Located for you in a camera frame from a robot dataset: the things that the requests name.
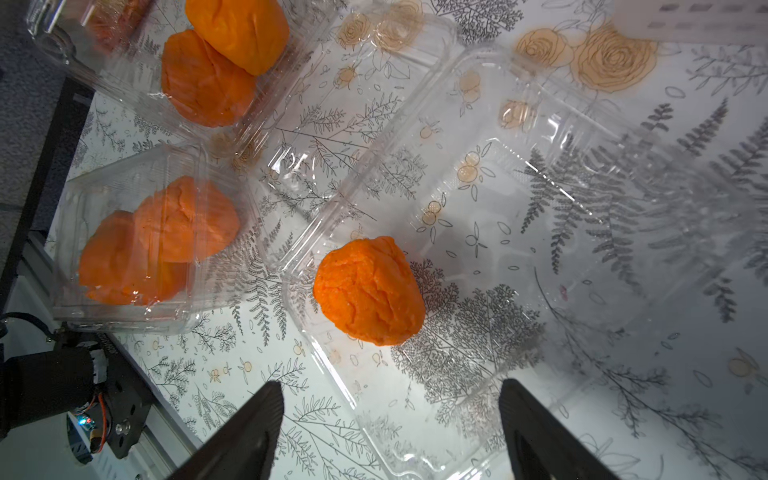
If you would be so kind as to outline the orange fruit one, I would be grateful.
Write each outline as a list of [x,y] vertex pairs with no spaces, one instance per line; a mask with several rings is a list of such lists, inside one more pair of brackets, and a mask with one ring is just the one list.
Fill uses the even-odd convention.
[[228,247],[241,227],[233,202],[213,182],[191,176],[147,197],[133,220],[142,246],[169,263],[211,257]]

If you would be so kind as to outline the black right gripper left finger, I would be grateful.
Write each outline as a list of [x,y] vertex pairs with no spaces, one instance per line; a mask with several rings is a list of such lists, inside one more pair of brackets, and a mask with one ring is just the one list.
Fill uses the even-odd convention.
[[281,384],[266,382],[172,479],[267,479],[275,461],[284,415]]

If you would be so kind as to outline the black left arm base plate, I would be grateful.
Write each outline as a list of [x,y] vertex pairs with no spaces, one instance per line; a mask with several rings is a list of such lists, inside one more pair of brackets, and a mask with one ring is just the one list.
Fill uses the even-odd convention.
[[87,353],[84,399],[69,411],[86,449],[92,455],[111,451],[118,459],[127,458],[155,404],[146,381],[108,334],[62,331],[55,348]]

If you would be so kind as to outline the orange fruit five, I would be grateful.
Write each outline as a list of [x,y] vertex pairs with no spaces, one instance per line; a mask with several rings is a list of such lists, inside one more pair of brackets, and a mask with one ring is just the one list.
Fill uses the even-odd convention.
[[278,1],[188,0],[187,19],[216,51],[260,76],[280,59],[290,27]]

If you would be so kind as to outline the orange fruit four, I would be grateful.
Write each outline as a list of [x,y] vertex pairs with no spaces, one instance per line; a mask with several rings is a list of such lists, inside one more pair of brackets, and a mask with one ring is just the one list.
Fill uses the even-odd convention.
[[390,236],[353,240],[329,252],[318,267],[313,296],[339,330],[377,346],[404,343],[426,318],[419,285]]

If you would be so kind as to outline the orange fruit two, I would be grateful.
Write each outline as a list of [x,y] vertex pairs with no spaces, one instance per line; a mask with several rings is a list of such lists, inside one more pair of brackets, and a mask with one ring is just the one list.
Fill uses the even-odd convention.
[[139,242],[133,214],[116,210],[86,243],[79,260],[85,295],[107,305],[153,305],[172,299],[187,284],[188,266],[158,259]]

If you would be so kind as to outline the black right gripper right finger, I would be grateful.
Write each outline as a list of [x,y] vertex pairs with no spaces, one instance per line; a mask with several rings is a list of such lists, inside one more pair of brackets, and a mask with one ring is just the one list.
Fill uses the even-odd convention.
[[502,382],[498,407],[516,479],[617,479],[518,380]]

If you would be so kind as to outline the orange fruit six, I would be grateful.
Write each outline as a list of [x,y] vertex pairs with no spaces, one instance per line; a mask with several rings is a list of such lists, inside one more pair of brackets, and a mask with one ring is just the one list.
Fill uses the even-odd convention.
[[254,100],[255,79],[217,52],[194,30],[171,35],[161,58],[161,88],[177,112],[194,124],[225,127]]

